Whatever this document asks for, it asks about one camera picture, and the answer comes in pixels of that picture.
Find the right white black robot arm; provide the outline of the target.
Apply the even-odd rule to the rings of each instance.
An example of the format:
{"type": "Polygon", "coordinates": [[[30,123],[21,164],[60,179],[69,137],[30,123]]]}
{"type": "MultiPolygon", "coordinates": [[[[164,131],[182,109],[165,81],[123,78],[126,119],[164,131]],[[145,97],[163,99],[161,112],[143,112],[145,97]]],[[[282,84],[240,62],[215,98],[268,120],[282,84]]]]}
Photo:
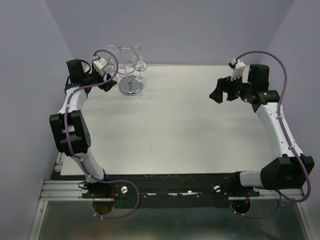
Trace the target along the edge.
{"type": "Polygon", "coordinates": [[[298,147],[288,129],[280,95],[269,89],[270,68],[264,64],[251,64],[247,82],[243,82],[246,65],[241,60],[233,60],[229,65],[232,75],[218,79],[209,98],[220,104],[226,93],[227,101],[241,99],[249,103],[264,127],[272,153],[272,161],[262,169],[238,172],[238,179],[230,183],[230,191],[241,196],[248,187],[266,190],[301,188],[306,182],[303,168],[310,173],[315,162],[298,147]]]}

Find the short textured wine glass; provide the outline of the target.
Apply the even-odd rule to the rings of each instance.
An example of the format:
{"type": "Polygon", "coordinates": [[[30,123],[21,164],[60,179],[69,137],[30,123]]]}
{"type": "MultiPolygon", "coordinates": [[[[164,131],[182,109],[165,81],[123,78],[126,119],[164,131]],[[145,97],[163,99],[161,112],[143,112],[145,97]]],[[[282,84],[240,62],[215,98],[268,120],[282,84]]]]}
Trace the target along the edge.
{"type": "Polygon", "coordinates": [[[112,77],[115,72],[116,72],[116,67],[108,63],[104,69],[103,80],[107,81],[107,75],[109,74],[112,77]]]}

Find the tall stemmed wine glass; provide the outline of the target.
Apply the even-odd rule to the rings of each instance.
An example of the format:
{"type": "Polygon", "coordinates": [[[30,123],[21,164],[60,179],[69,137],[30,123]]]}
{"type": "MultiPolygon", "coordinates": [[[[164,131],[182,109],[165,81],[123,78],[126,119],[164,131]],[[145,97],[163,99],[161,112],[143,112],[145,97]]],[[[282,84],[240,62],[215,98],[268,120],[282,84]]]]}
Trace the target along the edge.
{"type": "Polygon", "coordinates": [[[143,61],[137,61],[134,65],[134,69],[136,72],[138,72],[138,76],[135,78],[136,81],[142,83],[145,78],[142,76],[142,72],[146,71],[148,68],[148,65],[143,61]]]}

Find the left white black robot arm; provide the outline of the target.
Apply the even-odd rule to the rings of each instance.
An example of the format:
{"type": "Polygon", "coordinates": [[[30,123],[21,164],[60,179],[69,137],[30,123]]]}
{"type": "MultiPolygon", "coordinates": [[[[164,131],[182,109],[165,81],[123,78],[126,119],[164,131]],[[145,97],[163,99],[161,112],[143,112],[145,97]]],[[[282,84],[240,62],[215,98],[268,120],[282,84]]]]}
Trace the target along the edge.
{"type": "Polygon", "coordinates": [[[86,183],[94,184],[93,191],[101,198],[107,197],[111,185],[106,182],[107,174],[97,163],[91,152],[91,135],[82,114],[82,108],[88,99],[92,87],[107,92],[117,84],[106,68],[108,62],[95,55],[89,70],[82,59],[66,62],[69,71],[64,92],[66,95],[62,108],[58,113],[49,116],[49,124],[57,150],[73,159],[85,175],[86,183]]]}

